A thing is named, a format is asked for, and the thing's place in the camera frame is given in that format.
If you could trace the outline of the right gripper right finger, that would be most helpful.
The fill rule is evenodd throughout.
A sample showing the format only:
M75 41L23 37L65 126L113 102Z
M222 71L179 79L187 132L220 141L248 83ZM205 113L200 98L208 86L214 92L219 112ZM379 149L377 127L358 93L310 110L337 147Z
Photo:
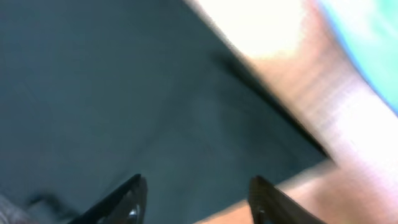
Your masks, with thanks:
M254 224L323 224L259 175L250 180L248 204Z

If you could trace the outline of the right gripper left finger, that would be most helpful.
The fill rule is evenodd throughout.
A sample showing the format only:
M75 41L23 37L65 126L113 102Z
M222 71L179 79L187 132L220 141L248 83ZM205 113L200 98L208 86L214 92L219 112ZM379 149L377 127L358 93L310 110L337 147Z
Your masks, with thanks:
M69 224L143 224L146 202L146 179L136 174Z

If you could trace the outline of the light blue t-shirt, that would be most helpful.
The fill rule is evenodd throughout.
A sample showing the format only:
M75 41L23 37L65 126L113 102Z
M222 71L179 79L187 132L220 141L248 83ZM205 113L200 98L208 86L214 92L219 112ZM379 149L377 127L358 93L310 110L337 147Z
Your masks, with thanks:
M397 112L397 0L319 0L354 66Z

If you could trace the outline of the black t-shirt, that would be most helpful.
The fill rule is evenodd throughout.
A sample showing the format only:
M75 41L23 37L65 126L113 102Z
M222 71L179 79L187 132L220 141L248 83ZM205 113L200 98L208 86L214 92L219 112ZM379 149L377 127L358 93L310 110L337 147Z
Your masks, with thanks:
M134 174L194 223L326 158L182 1L1 0L1 193L85 211Z

